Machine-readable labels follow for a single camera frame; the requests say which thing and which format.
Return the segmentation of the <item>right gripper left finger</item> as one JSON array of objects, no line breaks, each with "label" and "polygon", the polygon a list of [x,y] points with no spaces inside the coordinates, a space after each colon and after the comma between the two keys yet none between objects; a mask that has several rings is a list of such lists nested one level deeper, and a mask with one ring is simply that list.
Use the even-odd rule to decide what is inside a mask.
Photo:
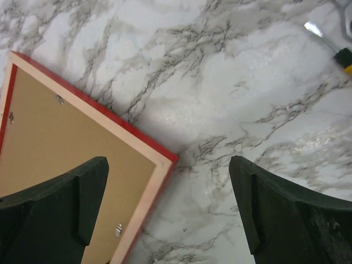
[{"label": "right gripper left finger", "polygon": [[80,263],[108,179],[94,157],[43,183],[1,198],[1,263]]}]

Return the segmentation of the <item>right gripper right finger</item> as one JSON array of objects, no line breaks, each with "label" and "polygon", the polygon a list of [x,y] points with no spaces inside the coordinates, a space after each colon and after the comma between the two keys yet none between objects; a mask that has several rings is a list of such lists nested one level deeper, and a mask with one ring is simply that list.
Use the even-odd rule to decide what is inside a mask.
[{"label": "right gripper right finger", "polygon": [[351,263],[351,202],[233,156],[229,174],[256,263]]}]

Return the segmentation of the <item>red wooden picture frame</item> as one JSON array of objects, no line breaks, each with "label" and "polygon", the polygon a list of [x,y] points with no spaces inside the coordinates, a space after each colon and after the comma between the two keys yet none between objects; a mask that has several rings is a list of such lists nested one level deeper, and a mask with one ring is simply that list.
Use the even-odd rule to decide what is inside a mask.
[{"label": "red wooden picture frame", "polygon": [[11,52],[1,93],[1,198],[100,156],[108,179],[80,263],[124,263],[177,156],[37,61]]}]

